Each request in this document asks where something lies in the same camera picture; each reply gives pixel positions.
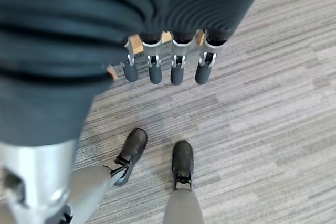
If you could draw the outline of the right robot hand black cloth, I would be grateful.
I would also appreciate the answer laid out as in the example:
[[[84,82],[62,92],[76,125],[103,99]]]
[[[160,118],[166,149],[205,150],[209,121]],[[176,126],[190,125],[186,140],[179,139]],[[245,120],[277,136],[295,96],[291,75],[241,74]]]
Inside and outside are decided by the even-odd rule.
[[[204,31],[195,74],[212,67],[254,0],[1,0],[1,223],[84,223],[111,186],[124,185],[146,147],[136,128],[105,165],[74,170],[81,129],[120,65],[135,82],[131,36],[149,78],[162,80],[169,32],[171,82],[183,81],[190,44]]]

